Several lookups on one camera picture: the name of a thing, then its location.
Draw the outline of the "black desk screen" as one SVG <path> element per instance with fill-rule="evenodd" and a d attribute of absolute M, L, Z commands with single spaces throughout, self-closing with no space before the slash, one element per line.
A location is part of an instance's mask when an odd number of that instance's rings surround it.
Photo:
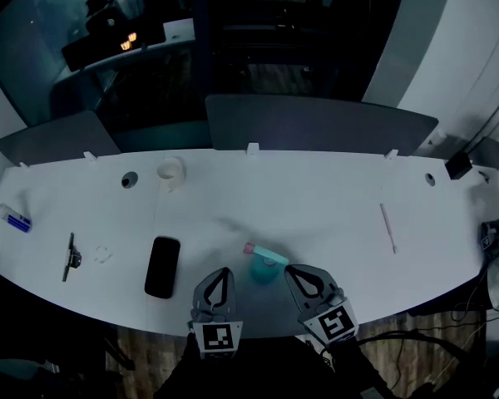
<path fill-rule="evenodd" d="M 107 58 L 165 41 L 163 24 L 131 24 L 76 40 L 64 46 L 62 55 L 69 70 L 78 71 Z"/>

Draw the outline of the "black smartphone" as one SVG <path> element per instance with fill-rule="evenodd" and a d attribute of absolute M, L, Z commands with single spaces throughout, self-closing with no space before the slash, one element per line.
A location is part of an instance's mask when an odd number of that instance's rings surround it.
<path fill-rule="evenodd" d="M 145 281 L 145 293 L 161 299 L 172 297 L 180 242 L 170 237 L 154 239 Z"/>

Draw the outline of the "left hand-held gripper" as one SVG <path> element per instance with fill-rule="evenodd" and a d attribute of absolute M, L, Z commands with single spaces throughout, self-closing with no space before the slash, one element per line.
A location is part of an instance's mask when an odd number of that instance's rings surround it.
<path fill-rule="evenodd" d="M 232 358 L 237 353 L 243 322 L 235 309 L 235 277 L 229 268 L 214 271 L 196 286 L 189 328 L 201 359 Z"/>

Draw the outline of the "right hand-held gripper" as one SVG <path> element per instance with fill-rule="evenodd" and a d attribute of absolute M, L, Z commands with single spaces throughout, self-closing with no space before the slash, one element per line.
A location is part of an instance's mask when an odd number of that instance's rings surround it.
<path fill-rule="evenodd" d="M 291 264 L 285 268 L 284 277 L 302 312 L 299 322 L 325 348 L 330 350 L 357 334 L 353 307 L 338 293 L 338 285 L 328 272 L 307 264 Z M 310 307 L 310 303 L 319 304 Z"/>

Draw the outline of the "person's left forearm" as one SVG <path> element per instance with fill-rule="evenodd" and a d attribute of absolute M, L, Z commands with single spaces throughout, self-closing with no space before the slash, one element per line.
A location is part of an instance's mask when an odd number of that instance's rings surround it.
<path fill-rule="evenodd" d="M 214 362 L 200 358 L 200 350 L 194 333 L 187 336 L 180 362 L 168 379 L 154 394 L 153 399 L 189 399 L 205 391 L 212 378 Z"/>

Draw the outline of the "small black box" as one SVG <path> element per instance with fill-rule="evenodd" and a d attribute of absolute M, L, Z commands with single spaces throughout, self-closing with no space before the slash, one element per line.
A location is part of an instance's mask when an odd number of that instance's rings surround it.
<path fill-rule="evenodd" d="M 445 167 L 451 180 L 460 180 L 472 169 L 472 162 L 465 152 L 457 152 L 446 163 Z"/>

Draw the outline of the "long grey desk divider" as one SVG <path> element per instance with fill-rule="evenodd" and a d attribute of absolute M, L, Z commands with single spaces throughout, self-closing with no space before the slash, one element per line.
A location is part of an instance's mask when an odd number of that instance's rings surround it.
<path fill-rule="evenodd" d="M 217 150 L 346 152 L 412 155 L 438 120 L 411 111 L 306 96 L 216 94 L 205 100 Z"/>

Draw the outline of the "black metal bracket tool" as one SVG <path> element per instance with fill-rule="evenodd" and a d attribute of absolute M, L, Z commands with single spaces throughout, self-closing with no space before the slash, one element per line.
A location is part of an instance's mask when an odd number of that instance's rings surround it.
<path fill-rule="evenodd" d="M 78 268 L 82 263 L 82 255 L 79 253 L 74 245 L 75 234 L 71 233 L 67 246 L 67 253 L 65 257 L 65 266 L 62 275 L 62 281 L 65 283 L 71 268 Z"/>

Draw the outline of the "clear bottle blue label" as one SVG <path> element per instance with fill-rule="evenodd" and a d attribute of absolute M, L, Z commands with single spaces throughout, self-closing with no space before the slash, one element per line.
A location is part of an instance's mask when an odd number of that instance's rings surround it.
<path fill-rule="evenodd" d="M 24 233 L 32 230 L 32 221 L 0 201 L 0 219 Z"/>

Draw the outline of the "person's black clothing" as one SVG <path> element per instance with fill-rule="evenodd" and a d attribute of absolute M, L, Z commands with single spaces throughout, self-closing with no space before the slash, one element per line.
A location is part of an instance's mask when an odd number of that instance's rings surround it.
<path fill-rule="evenodd" d="M 338 399 L 333 364 L 296 337 L 244 339 L 232 358 L 205 360 L 212 378 L 189 399 Z"/>

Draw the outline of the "person's right forearm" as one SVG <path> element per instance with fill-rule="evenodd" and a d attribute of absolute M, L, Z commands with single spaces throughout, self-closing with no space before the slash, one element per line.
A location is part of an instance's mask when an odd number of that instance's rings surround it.
<path fill-rule="evenodd" d="M 328 352 L 338 399 L 397 399 L 364 356 L 355 337 L 331 345 Z"/>

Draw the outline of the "black office chair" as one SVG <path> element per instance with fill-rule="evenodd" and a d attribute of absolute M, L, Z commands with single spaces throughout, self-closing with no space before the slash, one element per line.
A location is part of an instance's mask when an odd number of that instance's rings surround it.
<path fill-rule="evenodd" d="M 135 363 L 113 339 L 103 340 L 102 351 L 62 365 L 0 359 L 0 399 L 119 399 L 123 376 L 106 368 L 106 358 L 128 371 L 136 369 Z"/>

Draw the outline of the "white pen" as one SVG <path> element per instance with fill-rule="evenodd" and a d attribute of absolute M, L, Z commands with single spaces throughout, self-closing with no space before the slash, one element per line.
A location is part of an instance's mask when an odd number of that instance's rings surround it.
<path fill-rule="evenodd" d="M 383 215 L 383 220 L 384 220 L 387 232 L 388 232 L 388 237 L 389 237 L 390 243 L 392 245 L 393 253 L 397 254 L 398 253 L 398 247 L 397 247 L 397 245 L 395 243 L 395 240 L 394 240 L 394 237 L 393 237 L 393 231 L 392 231 L 392 226 L 390 224 L 390 219 L 388 217 L 388 212 L 386 210 L 386 207 L 385 207 L 384 203 L 380 203 L 379 206 L 380 206 L 380 209 L 381 209 L 381 212 L 382 212 L 382 215 Z"/>

